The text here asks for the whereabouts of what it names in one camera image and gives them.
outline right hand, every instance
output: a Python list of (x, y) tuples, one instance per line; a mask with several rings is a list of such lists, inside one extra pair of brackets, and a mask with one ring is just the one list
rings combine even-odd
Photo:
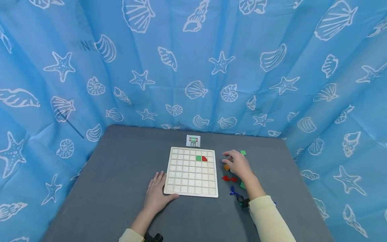
[(222, 162), (226, 163), (231, 168), (233, 173), (239, 176), (242, 180), (250, 175), (253, 175), (250, 165), (243, 154), (233, 149), (224, 152), (223, 155), (228, 158), (223, 159)]

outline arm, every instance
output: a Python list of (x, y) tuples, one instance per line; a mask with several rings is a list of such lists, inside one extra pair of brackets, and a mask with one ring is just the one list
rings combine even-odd
[(156, 172), (154, 178), (148, 185), (148, 190), (145, 195), (144, 208), (136, 217), (130, 228), (126, 229), (119, 242), (141, 242), (148, 230), (153, 218), (164, 207), (179, 198), (178, 194), (164, 196), (163, 186), (165, 184), (166, 174), (162, 171), (160, 174)]
[(278, 212), (276, 205), (267, 196), (258, 178), (251, 171), (245, 156), (236, 150), (223, 153), (228, 159), (222, 162), (230, 166), (246, 186), (250, 199), (250, 214), (257, 227), (262, 242), (295, 242), (287, 224)]

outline seashell print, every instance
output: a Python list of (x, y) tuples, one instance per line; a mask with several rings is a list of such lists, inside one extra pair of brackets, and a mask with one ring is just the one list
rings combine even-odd
[(125, 92), (121, 91), (118, 87), (114, 87), (114, 96), (118, 97), (120, 100), (129, 103), (130, 105), (132, 102), (130, 99), (125, 95)]
[(294, 117), (296, 117), (300, 112), (296, 112), (296, 113), (293, 113), (293, 112), (290, 112), (288, 114), (288, 122), (290, 122)]
[(356, 221), (356, 216), (355, 214), (353, 213), (353, 210), (352, 208), (346, 204), (345, 205), (345, 208), (342, 212), (342, 217), (343, 219), (345, 220), (345, 222), (353, 227), (357, 232), (361, 233), (364, 237), (368, 238), (368, 235), (367, 235), (367, 232), (365, 231), (365, 229), (363, 229), (363, 227)]
[(324, 148), (324, 141), (320, 138), (315, 139), (308, 147), (309, 154), (319, 155)]
[(0, 101), (3, 101), (7, 106), (13, 108), (40, 107), (40, 103), (36, 97), (29, 91), (21, 88), (15, 90), (0, 89)]
[(382, 21), (380, 21), (375, 28), (373, 28), (372, 33), (367, 36), (367, 38), (372, 38), (380, 34), (380, 32), (384, 29), (387, 29), (387, 17), (385, 17)]
[(314, 102), (325, 100), (327, 102), (332, 101), (335, 98), (338, 98), (339, 95), (336, 94), (336, 83), (329, 83), (325, 85), (319, 93), (313, 98)]
[(102, 135), (102, 128), (100, 124), (97, 124), (92, 129), (88, 129), (86, 132), (86, 138), (91, 142), (97, 142), (101, 138)]
[(312, 172), (311, 170), (303, 170), (301, 171), (301, 176), (306, 177), (309, 180), (317, 180), (320, 178), (320, 175)]
[(305, 117), (298, 121), (297, 126), (305, 133), (312, 133), (316, 130), (311, 117)]
[(74, 143), (69, 139), (64, 139), (60, 142), (57, 156), (63, 159), (70, 158), (74, 153)]
[(94, 47), (101, 54), (102, 59), (107, 63), (114, 61), (117, 57), (116, 46), (113, 41), (104, 34), (101, 34), (99, 41), (94, 43)]
[(226, 102), (234, 102), (238, 98), (237, 85), (228, 85), (222, 89), (220, 95)]
[(321, 67), (321, 71), (325, 73), (325, 77), (329, 78), (335, 70), (337, 69), (337, 66), (339, 64), (339, 60), (336, 59), (336, 57), (332, 54), (329, 54), (327, 58), (324, 61), (324, 64)]
[(93, 77), (87, 82), (87, 92), (90, 95), (98, 96), (105, 93), (105, 86), (96, 77)]
[(106, 110), (106, 118), (111, 118), (116, 122), (121, 122), (123, 120), (122, 113), (120, 113), (117, 108)]
[(9, 41), (9, 38), (5, 35), (4, 29), (0, 26), (0, 39), (3, 42), (8, 53), (12, 54), (12, 44)]
[(167, 109), (168, 113), (170, 113), (170, 115), (172, 115), (174, 117), (177, 115), (180, 115), (183, 112), (183, 108), (180, 105), (171, 106), (171, 105), (166, 104), (165, 108)]
[(281, 46), (272, 52), (263, 52), (260, 57), (261, 68), (265, 71), (271, 71), (277, 65), (281, 63), (286, 54), (286, 44)]
[(234, 127), (237, 122), (238, 122), (238, 120), (235, 117), (231, 117), (231, 118), (223, 118), (222, 117), (218, 121), (218, 124), (220, 125), (221, 129), (229, 129), (229, 128)]
[(337, 1), (321, 18), (314, 31), (315, 36), (323, 41), (330, 40), (339, 33), (345, 26), (353, 23), (358, 7), (351, 9), (344, 0)]
[(319, 200), (317, 198), (313, 198), (313, 200), (316, 203), (317, 209), (319, 210), (322, 219), (326, 220), (327, 218), (329, 218), (329, 215), (327, 214), (327, 208), (325, 207), (325, 204), (321, 200)]
[(355, 107), (352, 106), (352, 105), (349, 105), (346, 109), (344, 109), (340, 116), (335, 120), (335, 123), (336, 124), (340, 124), (340, 123), (343, 123), (346, 119), (347, 119), (347, 115), (348, 113), (352, 112), (352, 110), (354, 109)]
[(254, 111), (255, 110), (255, 104), (257, 102), (257, 98), (255, 97), (255, 95), (253, 95), (247, 102), (246, 102), (246, 105), (247, 107), (251, 110), (251, 111)]
[(172, 69), (176, 72), (177, 71), (177, 61), (175, 58), (175, 55), (173, 54), (172, 51), (167, 50), (166, 48), (163, 47), (158, 47), (157, 50), (159, 51), (159, 55), (161, 58), (161, 61), (172, 67)]
[(205, 21), (205, 14), (208, 11), (210, 0), (203, 0), (199, 7), (195, 9), (193, 14), (189, 15), (184, 24), (183, 32), (198, 32), (202, 28), (202, 23)]
[(204, 88), (204, 85), (201, 81), (193, 81), (190, 84), (187, 85), (185, 88), (185, 94), (190, 99), (195, 99), (202, 97), (204, 98), (204, 95), (208, 92), (207, 89)]
[(353, 155), (355, 147), (359, 144), (360, 135), (360, 131), (344, 135), (342, 149), (346, 157), (351, 157)]
[(58, 122), (66, 122), (72, 111), (75, 111), (74, 101), (53, 96), (51, 98), (51, 108)]
[(156, 16), (149, 0), (122, 0), (122, 13), (126, 24), (137, 33), (145, 33)]
[(277, 131), (274, 131), (274, 130), (268, 130), (267, 133), (269, 134), (269, 136), (271, 137), (278, 137), (281, 135), (281, 132), (277, 132)]
[(193, 125), (195, 125), (199, 129), (202, 129), (205, 126), (210, 124), (210, 120), (202, 119), (202, 117), (200, 117), (199, 115), (196, 115), (195, 117), (193, 117), (192, 122), (193, 122)]

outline scallop shell print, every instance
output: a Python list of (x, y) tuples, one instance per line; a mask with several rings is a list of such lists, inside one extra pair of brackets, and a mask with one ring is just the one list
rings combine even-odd
[(117, 108), (106, 110), (106, 118), (111, 118), (116, 122), (121, 122), (123, 120), (122, 113), (120, 113)]
[(305, 117), (298, 121), (297, 126), (305, 133), (312, 133), (316, 130), (311, 117)]
[(64, 139), (60, 142), (57, 156), (63, 159), (70, 158), (74, 153), (74, 143), (69, 139)]
[(145, 33), (156, 16), (149, 0), (122, 0), (122, 13), (126, 24), (137, 33)]
[(86, 132), (86, 138), (91, 142), (97, 142), (101, 138), (101, 135), (102, 128), (100, 124), (97, 124), (97, 126), (92, 129), (88, 129)]
[(238, 122), (238, 120), (235, 117), (231, 117), (231, 118), (223, 118), (222, 117), (218, 121), (218, 124), (220, 125), (221, 129), (229, 129), (229, 128), (234, 127), (237, 122)]
[(320, 138), (315, 139), (308, 147), (309, 154), (319, 155), (324, 148), (324, 141)]
[(116, 46), (113, 41), (104, 34), (101, 34), (99, 41), (94, 43), (94, 47), (101, 54), (102, 59), (107, 63), (114, 61), (117, 57)]
[(58, 122), (66, 122), (72, 111), (75, 111), (74, 101), (53, 96), (51, 98), (51, 108)]
[(330, 102), (333, 99), (338, 98), (339, 95), (336, 94), (336, 86), (337, 86), (336, 83), (329, 83), (329, 84), (325, 85), (319, 91), (319, 93), (316, 94), (316, 96), (313, 98), (313, 101), (317, 102), (317, 101), (325, 100), (327, 102)]
[(281, 46), (272, 52), (263, 52), (260, 57), (261, 68), (265, 72), (271, 71), (277, 65), (281, 63), (286, 54), (286, 44)]
[(209, 125), (210, 120), (202, 119), (202, 117), (200, 117), (199, 115), (196, 115), (195, 117), (193, 117), (192, 122), (193, 122), (193, 125), (195, 125), (199, 129), (202, 129), (205, 126)]
[(195, 99), (202, 97), (208, 92), (208, 89), (204, 88), (204, 85), (201, 81), (193, 81), (187, 85), (185, 88), (185, 94), (190, 99)]
[(166, 104), (165, 108), (167, 109), (168, 113), (170, 113), (170, 115), (172, 115), (174, 117), (177, 115), (180, 115), (183, 112), (183, 108), (180, 105), (171, 106), (171, 105)]
[(237, 85), (228, 85), (222, 89), (220, 95), (226, 102), (234, 102), (238, 98)]
[(105, 86), (96, 77), (93, 77), (87, 82), (87, 92), (90, 95), (98, 96), (105, 93)]
[(314, 32), (315, 36), (323, 41), (330, 40), (345, 26), (350, 26), (353, 23), (353, 17), (357, 10), (358, 7), (351, 9), (344, 0), (336, 2), (317, 24)]

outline grid square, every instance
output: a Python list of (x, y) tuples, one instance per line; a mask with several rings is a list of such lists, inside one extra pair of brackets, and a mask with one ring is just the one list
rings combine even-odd
[(188, 193), (195, 193), (194, 187), (188, 187)]
[(181, 192), (187, 193), (188, 192), (188, 187), (187, 186), (182, 186)]

